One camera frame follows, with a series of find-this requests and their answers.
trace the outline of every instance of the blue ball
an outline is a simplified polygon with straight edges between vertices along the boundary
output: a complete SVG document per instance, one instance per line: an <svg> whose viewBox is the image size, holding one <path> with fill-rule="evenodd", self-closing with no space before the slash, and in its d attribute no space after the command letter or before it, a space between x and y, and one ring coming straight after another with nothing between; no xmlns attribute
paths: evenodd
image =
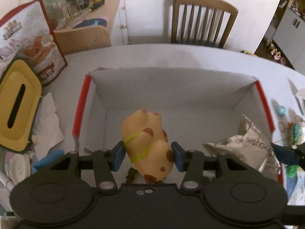
<svg viewBox="0 0 305 229"><path fill-rule="evenodd" d="M278 106L276 112L280 117L284 117L287 115L287 109L284 106Z"/></svg>

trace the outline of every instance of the wooden desk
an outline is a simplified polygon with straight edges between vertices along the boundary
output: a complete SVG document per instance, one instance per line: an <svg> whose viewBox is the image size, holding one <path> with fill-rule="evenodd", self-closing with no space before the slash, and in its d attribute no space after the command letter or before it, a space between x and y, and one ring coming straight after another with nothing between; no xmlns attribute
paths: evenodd
<svg viewBox="0 0 305 229"><path fill-rule="evenodd" d="M84 9L82 14L67 20L65 28L55 30L59 46L65 55L85 50L125 45L128 43L124 0L105 0L105 4L93 12ZM107 17L107 26L91 26L72 29L82 20Z"/></svg>

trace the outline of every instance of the blue cloth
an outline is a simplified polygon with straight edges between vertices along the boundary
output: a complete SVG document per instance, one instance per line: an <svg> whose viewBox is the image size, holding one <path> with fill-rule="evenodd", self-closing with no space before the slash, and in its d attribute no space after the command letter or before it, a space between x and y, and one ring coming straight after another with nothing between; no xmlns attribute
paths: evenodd
<svg viewBox="0 0 305 229"><path fill-rule="evenodd" d="M50 154L45 156L42 160L40 160L32 165L32 174L36 173L39 169L43 168L44 166L59 159L63 155L64 155L63 150L56 150L56 151L51 152Z"/></svg>

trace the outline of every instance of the metal screw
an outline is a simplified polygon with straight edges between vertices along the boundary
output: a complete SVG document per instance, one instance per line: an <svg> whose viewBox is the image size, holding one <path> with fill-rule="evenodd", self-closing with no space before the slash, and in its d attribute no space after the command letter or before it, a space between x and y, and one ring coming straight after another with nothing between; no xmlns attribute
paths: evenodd
<svg viewBox="0 0 305 229"><path fill-rule="evenodd" d="M145 190L145 192L148 193L148 194L151 194L153 192L153 190L148 188L148 189Z"/></svg>
<svg viewBox="0 0 305 229"><path fill-rule="evenodd" d="M187 181L183 183L183 186L187 189L196 189L198 188L199 184L194 181Z"/></svg>
<svg viewBox="0 0 305 229"><path fill-rule="evenodd" d="M144 195L144 194L145 194L145 192L144 192L143 190L138 190L136 193L137 193L138 195Z"/></svg>
<svg viewBox="0 0 305 229"><path fill-rule="evenodd" d="M115 184L113 182L105 181L100 183L101 189L113 189Z"/></svg>

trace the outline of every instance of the food package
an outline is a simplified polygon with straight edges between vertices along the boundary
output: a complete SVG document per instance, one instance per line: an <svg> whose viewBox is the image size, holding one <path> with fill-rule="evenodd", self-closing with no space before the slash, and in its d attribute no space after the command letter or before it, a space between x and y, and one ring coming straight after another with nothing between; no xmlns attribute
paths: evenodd
<svg viewBox="0 0 305 229"><path fill-rule="evenodd" d="M292 124L289 132L289 147L300 145L305 142L305 122L301 116L296 116L295 121L296 122Z"/></svg>
<svg viewBox="0 0 305 229"><path fill-rule="evenodd" d="M0 21L0 77L13 59L24 60L43 86L67 65L42 0L17 7Z"/></svg>
<svg viewBox="0 0 305 229"><path fill-rule="evenodd" d="M265 135L246 116L242 116L238 134L204 147L212 156L231 154L259 172L280 174L280 163Z"/></svg>

